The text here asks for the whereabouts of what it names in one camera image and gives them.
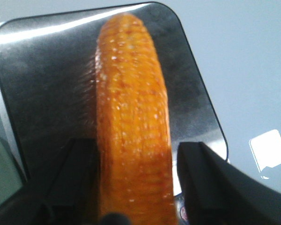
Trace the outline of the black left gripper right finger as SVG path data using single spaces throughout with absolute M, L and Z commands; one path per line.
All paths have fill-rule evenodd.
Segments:
M 250 178 L 203 142 L 181 142 L 177 173 L 192 225 L 281 225 L 281 193 Z

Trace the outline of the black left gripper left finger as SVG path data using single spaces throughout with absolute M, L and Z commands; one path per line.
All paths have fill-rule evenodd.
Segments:
M 71 139 L 15 194 L 0 205 L 0 225 L 80 225 L 96 177 L 94 139 Z

